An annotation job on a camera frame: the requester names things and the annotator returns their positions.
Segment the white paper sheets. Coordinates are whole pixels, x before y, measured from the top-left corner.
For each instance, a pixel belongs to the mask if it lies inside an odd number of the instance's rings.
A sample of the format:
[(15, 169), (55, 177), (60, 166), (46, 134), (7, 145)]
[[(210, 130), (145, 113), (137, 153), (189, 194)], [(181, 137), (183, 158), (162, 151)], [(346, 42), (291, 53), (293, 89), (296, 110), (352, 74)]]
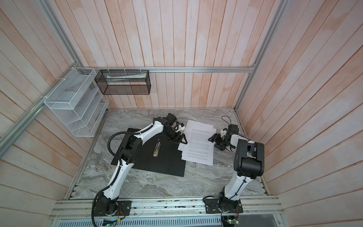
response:
[[(188, 127), (188, 125), (190, 125), (191, 127), (198, 126), (198, 127), (203, 127), (203, 128), (214, 128), (214, 126), (209, 125), (209, 124), (204, 124), (204, 123), (199, 123), (199, 122), (196, 122), (193, 120), (189, 120), (183, 127), (184, 131), (186, 131), (186, 128)], [(184, 149), (184, 144), (180, 143), (178, 150), (183, 151), (183, 149)]]

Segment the printed paper sheet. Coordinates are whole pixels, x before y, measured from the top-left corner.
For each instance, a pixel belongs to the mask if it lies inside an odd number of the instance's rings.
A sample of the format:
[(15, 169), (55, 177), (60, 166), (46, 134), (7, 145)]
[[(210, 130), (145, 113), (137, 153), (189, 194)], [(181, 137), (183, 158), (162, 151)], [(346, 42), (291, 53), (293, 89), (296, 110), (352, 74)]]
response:
[(182, 160), (213, 165), (214, 143), (209, 142), (216, 133), (215, 128), (194, 127), (186, 130), (187, 144), (184, 144)]

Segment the blue folder black inside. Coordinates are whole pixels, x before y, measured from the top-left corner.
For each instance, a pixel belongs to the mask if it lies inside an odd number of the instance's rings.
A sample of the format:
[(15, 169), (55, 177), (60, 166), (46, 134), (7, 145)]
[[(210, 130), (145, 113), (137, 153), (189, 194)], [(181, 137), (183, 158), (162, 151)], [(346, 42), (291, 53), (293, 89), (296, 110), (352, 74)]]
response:
[(149, 139), (144, 145), (139, 145), (136, 153), (131, 152), (133, 138), (130, 134), (124, 135), (115, 155), (125, 161), (131, 157), (133, 169), (151, 171), (161, 174), (183, 177), (186, 161), (182, 160), (179, 145), (165, 133), (160, 133)]

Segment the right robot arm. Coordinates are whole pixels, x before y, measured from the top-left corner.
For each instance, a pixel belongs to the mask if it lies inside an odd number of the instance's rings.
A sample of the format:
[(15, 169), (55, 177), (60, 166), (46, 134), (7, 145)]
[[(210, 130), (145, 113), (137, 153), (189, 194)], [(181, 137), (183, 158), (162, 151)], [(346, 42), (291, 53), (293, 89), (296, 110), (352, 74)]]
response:
[(235, 124), (215, 133), (208, 141), (221, 151), (230, 148), (235, 152), (233, 176), (218, 198), (218, 208), (222, 212), (235, 211), (246, 186), (264, 173), (264, 144), (240, 135)]

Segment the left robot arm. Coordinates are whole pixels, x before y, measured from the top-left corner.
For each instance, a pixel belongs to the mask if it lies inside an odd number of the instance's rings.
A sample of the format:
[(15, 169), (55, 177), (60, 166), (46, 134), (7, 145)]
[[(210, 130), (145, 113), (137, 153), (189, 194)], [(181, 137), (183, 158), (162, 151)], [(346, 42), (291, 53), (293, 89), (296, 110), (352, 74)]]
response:
[[(91, 218), (95, 215), (113, 216), (122, 209), (117, 203), (121, 187), (127, 174), (139, 160), (141, 149), (146, 142), (159, 134), (165, 134), (170, 142), (175, 144), (187, 144), (187, 139), (182, 131), (184, 124), (179, 122), (175, 115), (169, 113), (166, 117), (154, 117), (152, 123), (139, 131), (120, 131), (113, 134), (108, 142), (107, 149), (116, 159), (116, 169), (108, 185), (101, 189), (92, 202)], [(125, 135), (119, 149), (114, 153), (111, 149), (111, 141), (118, 135)]]

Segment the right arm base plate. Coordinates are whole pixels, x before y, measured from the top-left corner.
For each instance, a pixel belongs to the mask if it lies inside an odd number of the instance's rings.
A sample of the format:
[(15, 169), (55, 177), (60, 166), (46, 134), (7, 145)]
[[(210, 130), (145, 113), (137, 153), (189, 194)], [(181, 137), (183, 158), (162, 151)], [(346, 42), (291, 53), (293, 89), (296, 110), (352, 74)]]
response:
[(227, 198), (218, 199), (214, 197), (203, 198), (207, 214), (217, 213), (243, 213), (241, 201), (233, 201)]

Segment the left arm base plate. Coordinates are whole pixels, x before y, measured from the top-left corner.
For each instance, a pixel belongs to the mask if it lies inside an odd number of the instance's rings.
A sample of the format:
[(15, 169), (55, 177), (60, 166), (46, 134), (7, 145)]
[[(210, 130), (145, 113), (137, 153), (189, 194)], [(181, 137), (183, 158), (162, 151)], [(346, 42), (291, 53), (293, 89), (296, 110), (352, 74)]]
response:
[(96, 201), (93, 216), (129, 216), (132, 201)]

